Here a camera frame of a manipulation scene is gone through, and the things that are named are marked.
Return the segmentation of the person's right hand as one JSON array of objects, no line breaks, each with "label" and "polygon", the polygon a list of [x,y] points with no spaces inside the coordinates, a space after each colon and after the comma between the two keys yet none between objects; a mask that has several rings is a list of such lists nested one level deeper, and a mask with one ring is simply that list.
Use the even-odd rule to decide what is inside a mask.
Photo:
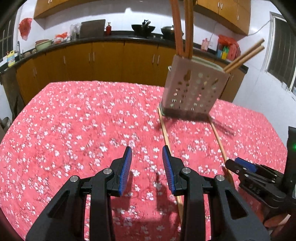
[{"label": "person's right hand", "polygon": [[267,228],[274,228],[277,226],[283,226],[287,223],[289,218],[291,217],[290,214],[280,214],[277,216],[274,216],[267,221],[264,222],[264,226]]}]

